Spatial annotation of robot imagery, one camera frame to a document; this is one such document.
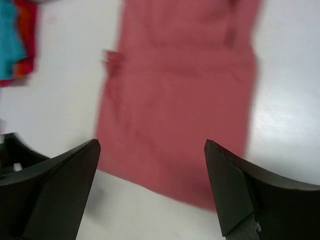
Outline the salmon pink t-shirt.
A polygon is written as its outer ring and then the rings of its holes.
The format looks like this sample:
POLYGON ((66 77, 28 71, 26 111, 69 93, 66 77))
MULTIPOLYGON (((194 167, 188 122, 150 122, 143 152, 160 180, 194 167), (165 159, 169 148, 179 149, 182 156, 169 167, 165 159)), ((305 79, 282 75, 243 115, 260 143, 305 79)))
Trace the salmon pink t-shirt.
POLYGON ((258 0, 125 0, 96 138, 98 169, 214 209, 211 139, 245 153, 257 59, 258 0))

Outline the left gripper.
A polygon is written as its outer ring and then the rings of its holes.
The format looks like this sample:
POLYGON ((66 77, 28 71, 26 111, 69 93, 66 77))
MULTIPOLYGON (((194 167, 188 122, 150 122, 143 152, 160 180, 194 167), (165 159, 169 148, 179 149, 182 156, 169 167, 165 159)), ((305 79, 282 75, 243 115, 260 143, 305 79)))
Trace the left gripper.
POLYGON ((1 134, 3 143, 0 144, 0 179, 6 175, 14 173, 14 164, 20 164, 22 169, 26 169, 49 158, 22 142, 15 133, 1 134))

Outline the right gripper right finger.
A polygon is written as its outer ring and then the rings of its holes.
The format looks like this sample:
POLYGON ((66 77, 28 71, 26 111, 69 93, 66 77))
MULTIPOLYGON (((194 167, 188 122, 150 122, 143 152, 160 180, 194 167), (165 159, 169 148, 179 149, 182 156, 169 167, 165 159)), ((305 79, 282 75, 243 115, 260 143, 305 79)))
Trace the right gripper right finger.
POLYGON ((212 140, 204 146, 210 186, 227 240, 317 240, 320 187, 293 180, 212 140))

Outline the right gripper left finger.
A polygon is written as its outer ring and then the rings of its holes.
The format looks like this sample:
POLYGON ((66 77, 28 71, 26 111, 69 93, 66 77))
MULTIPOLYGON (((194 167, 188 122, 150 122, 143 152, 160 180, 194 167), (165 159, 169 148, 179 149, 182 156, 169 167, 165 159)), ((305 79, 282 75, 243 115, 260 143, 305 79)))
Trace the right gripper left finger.
POLYGON ((74 240, 96 173, 101 146, 91 139, 0 180, 3 240, 74 240))

